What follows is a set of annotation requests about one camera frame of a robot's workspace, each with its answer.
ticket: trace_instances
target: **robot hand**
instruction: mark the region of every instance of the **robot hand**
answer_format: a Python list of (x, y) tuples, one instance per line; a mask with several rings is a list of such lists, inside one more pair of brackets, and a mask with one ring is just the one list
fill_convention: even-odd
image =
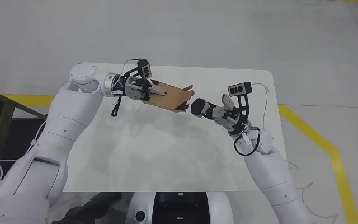
[(247, 94), (252, 92), (249, 82), (229, 86), (229, 95), (238, 98), (239, 107), (227, 94), (222, 97), (224, 106), (217, 106), (203, 99), (191, 105), (194, 116), (214, 120), (223, 126), (234, 140), (234, 148), (244, 156), (253, 181), (264, 193), (281, 224), (311, 224), (310, 215), (293, 184), (288, 166), (280, 152), (273, 147), (269, 131), (252, 127), (249, 120)]

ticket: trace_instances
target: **black cable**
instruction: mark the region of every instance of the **black cable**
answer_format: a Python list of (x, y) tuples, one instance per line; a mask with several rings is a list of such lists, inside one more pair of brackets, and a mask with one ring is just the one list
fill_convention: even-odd
[(255, 145), (255, 148), (254, 148), (250, 153), (248, 153), (248, 154), (243, 154), (243, 153), (239, 152), (238, 149), (237, 149), (237, 147), (236, 147), (236, 144), (237, 144), (238, 140), (239, 140), (241, 137), (242, 137), (242, 135), (240, 134), (240, 135), (235, 139), (235, 141), (234, 141), (235, 151), (236, 151), (240, 156), (250, 156), (250, 155), (252, 155), (252, 154), (256, 151), (256, 149), (257, 149), (257, 147), (258, 147), (258, 144), (260, 143), (260, 134), (258, 134), (258, 136), (257, 136), (257, 143), (256, 143), (256, 145)]
[(121, 100), (122, 100), (122, 95), (119, 95), (118, 97), (118, 102), (116, 105), (114, 105), (114, 108), (112, 110), (112, 116), (115, 117), (118, 115), (118, 109), (119, 109), (119, 106), (121, 105)]

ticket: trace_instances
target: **white cable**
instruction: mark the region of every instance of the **white cable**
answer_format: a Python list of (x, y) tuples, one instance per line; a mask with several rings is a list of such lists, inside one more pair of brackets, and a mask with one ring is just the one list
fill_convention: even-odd
[(27, 151), (26, 151), (25, 154), (27, 154), (27, 153), (33, 148), (33, 146), (35, 145), (35, 143), (37, 142), (37, 137), (39, 136), (40, 130), (41, 130), (41, 128), (44, 126), (45, 123), (46, 123), (46, 121), (44, 121), (44, 122), (40, 125), (39, 129), (38, 129), (37, 132), (36, 132), (36, 135), (35, 135), (34, 140), (31, 141), (30, 146), (29, 146), (29, 148), (27, 149)]
[[(44, 121), (44, 122), (40, 125), (39, 129), (38, 129), (37, 132), (36, 132), (35, 138), (34, 138), (34, 140), (31, 141), (30, 146), (29, 146), (29, 148), (27, 149), (25, 155), (26, 155), (26, 154), (33, 148), (33, 146), (35, 145), (35, 143), (36, 143), (36, 141), (37, 141), (37, 137), (38, 137), (39, 134), (40, 134), (41, 128), (44, 126), (45, 123), (46, 123), (46, 121)], [(1, 162), (8, 162), (8, 161), (17, 161), (17, 160), (0, 160), (0, 163), (1, 163)], [(4, 174), (4, 170), (2, 169), (1, 164), (0, 164), (0, 172), (1, 172), (1, 174), (0, 174), (0, 180), (2, 180), (3, 174)]]
[(336, 218), (338, 217), (338, 213), (334, 214), (333, 216), (320, 216), (320, 215), (318, 215), (318, 214), (312, 212), (311, 209), (308, 208), (306, 202), (304, 201), (303, 194), (304, 194), (304, 192), (305, 192), (305, 190), (306, 190), (307, 188), (309, 188), (310, 186), (312, 186), (312, 184), (313, 184), (313, 182), (309, 183), (305, 188), (298, 188), (298, 189), (303, 189), (303, 191), (302, 191), (302, 193), (301, 193), (301, 198), (302, 198), (302, 201), (303, 201), (304, 205), (306, 206), (307, 210), (308, 210), (310, 213), (314, 214), (314, 215), (317, 216), (317, 217), (320, 217), (320, 218), (333, 218), (332, 224), (334, 224)]
[(295, 166), (295, 167), (297, 167), (297, 170), (299, 170), (300, 168), (297, 166), (297, 165), (295, 165), (293, 162), (290, 162), (290, 161), (287, 161), (287, 160), (284, 160), (285, 162), (287, 162), (288, 164), (291, 164), (291, 165), (293, 165), (293, 166)]
[[(292, 164), (294, 165), (295, 167), (297, 167), (298, 169), (300, 169), (300, 167), (298, 167), (296, 164), (294, 164), (293, 162), (289, 162), (287, 160), (284, 160), (286, 162), (288, 162), (289, 164)], [(320, 217), (320, 218), (333, 218), (333, 221), (332, 221), (332, 224), (334, 224), (334, 222), (336, 221), (336, 218), (338, 217), (338, 213), (334, 214), (333, 216), (320, 216), (314, 212), (312, 212), (311, 209), (309, 209), (309, 207), (307, 206), (304, 198), (303, 198), (303, 194), (304, 192), (306, 191), (307, 188), (309, 188), (310, 186), (312, 186), (313, 182), (309, 183), (307, 186), (305, 186), (304, 188), (296, 188), (296, 189), (299, 189), (299, 190), (303, 190), (302, 193), (301, 193), (301, 199), (302, 199), (302, 202), (303, 204), (306, 206), (307, 210), (312, 213), (313, 215), (317, 216), (317, 217)]]
[[(129, 62), (129, 61), (131, 61), (131, 60), (136, 60), (136, 59), (133, 58), (133, 59), (128, 59), (128, 60), (126, 60), (126, 62), (123, 64), (122, 71), (121, 71), (121, 73), (119, 74), (119, 77), (122, 76), (123, 71), (124, 71), (124, 67), (125, 67), (125, 65), (127, 64), (127, 62)], [(92, 90), (88, 90), (88, 89), (86, 89), (86, 88), (84, 88), (84, 87), (82, 87), (82, 86), (81, 86), (81, 88), (84, 89), (84, 90), (86, 90), (86, 91), (88, 91), (88, 92), (94, 92), (94, 93), (98, 93), (98, 94), (99, 94), (99, 93), (101, 93), (101, 92), (106, 92), (106, 91), (108, 91), (108, 90), (111, 90), (115, 85), (117, 85), (117, 83), (119, 83), (119, 81), (120, 81), (120, 78), (118, 78), (117, 81), (116, 81), (110, 88), (105, 89), (105, 90), (103, 90), (103, 91), (92, 91)], [(74, 81), (67, 81), (67, 82), (71, 82), (71, 83), (75, 84), (76, 86), (81, 85), (81, 84), (76, 83), (76, 82), (74, 82)]]
[(266, 92), (266, 103), (265, 103), (265, 109), (263, 111), (263, 118), (262, 118), (262, 127), (265, 128), (265, 115), (266, 115), (266, 108), (267, 108), (267, 100), (269, 99), (269, 95), (268, 95), (268, 90), (267, 90), (267, 86), (265, 86), (264, 84), (262, 83), (253, 83), (251, 84), (251, 86), (254, 86), (254, 85), (261, 85), (265, 88), (265, 92)]

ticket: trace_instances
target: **gray floor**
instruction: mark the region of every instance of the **gray floor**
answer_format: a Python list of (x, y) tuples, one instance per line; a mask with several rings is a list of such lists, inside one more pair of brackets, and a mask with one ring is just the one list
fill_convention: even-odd
[[(279, 104), (296, 105), (290, 109), (341, 150), (358, 203), (358, 3), (0, 2), (0, 94), (55, 95), (78, 62), (133, 57), (165, 66), (271, 71)], [(328, 155), (281, 122), (288, 160), (300, 166), (292, 170), (297, 186), (314, 182), (307, 203), (322, 215), (338, 213), (336, 223), (346, 223)], [(262, 195), (228, 195), (238, 223), (277, 223)]]

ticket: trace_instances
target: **power cord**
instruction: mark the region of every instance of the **power cord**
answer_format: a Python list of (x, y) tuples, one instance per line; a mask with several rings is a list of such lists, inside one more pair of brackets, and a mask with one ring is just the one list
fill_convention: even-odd
[(269, 99), (269, 95), (268, 93), (270, 92), (269, 88), (267, 86), (265, 86), (264, 84), (262, 83), (253, 83), (251, 84), (251, 86), (254, 86), (254, 85), (261, 85), (265, 88), (265, 92), (266, 92), (266, 103), (265, 103), (265, 109), (263, 111), (263, 119), (262, 119), (262, 127), (265, 128), (265, 115), (266, 115), (266, 108), (267, 108), (267, 100)]
[[(294, 163), (289, 162), (289, 161), (287, 161), (287, 160), (284, 160), (284, 161), (287, 162), (287, 163), (289, 163), (289, 164), (291, 164), (291, 165), (293, 165), (293, 166), (295, 166), (295, 167), (297, 167), (298, 170), (300, 169), (300, 167), (297, 166), (297, 165), (295, 165)], [(305, 192), (310, 186), (312, 186), (312, 185), (313, 185), (313, 182), (309, 183), (309, 184), (308, 184), (307, 186), (305, 186), (304, 188), (296, 188), (296, 189), (298, 189), (298, 190), (303, 190), (303, 191), (301, 192), (301, 199), (302, 199), (303, 204), (306, 206), (307, 210), (308, 210), (311, 214), (313, 214), (313, 215), (315, 215), (315, 216), (317, 216), (317, 217), (320, 217), (320, 218), (333, 218), (332, 224), (334, 224), (334, 222), (336, 221), (336, 219), (337, 219), (337, 217), (338, 217), (338, 213), (334, 214), (333, 216), (321, 216), (321, 215), (319, 215), (319, 214), (314, 213), (314, 212), (307, 206), (306, 201), (305, 201), (304, 198), (303, 198), (303, 195), (304, 195), (304, 192)]]
[(235, 141), (234, 141), (235, 151), (236, 151), (240, 156), (250, 156), (250, 155), (252, 155), (252, 154), (256, 151), (256, 149), (257, 149), (257, 147), (258, 147), (258, 144), (260, 143), (260, 134), (258, 134), (258, 136), (257, 136), (257, 142), (256, 142), (256, 145), (255, 145), (255, 148), (253, 148), (253, 150), (252, 150), (250, 153), (248, 153), (248, 154), (243, 154), (243, 153), (239, 152), (239, 150), (238, 150), (237, 147), (236, 147), (236, 144), (237, 144), (238, 140), (239, 140), (241, 137), (242, 137), (242, 135), (240, 134), (240, 135), (235, 139)]
[[(35, 138), (31, 141), (30, 146), (29, 146), (29, 148), (27, 149), (25, 155), (26, 155), (26, 154), (33, 148), (33, 146), (36, 144), (37, 139), (38, 139), (39, 134), (40, 134), (40, 131), (41, 131), (41, 128), (45, 125), (45, 123), (46, 123), (46, 121), (44, 121), (44, 122), (40, 125), (39, 129), (38, 129), (37, 132), (36, 132)], [(1, 162), (10, 162), (10, 161), (17, 161), (17, 160), (0, 160), (0, 163), (1, 163)], [(3, 175), (4, 175), (4, 170), (2, 169), (1, 164), (0, 164), (0, 172), (1, 172), (1, 173), (0, 173), (0, 180), (2, 180)]]

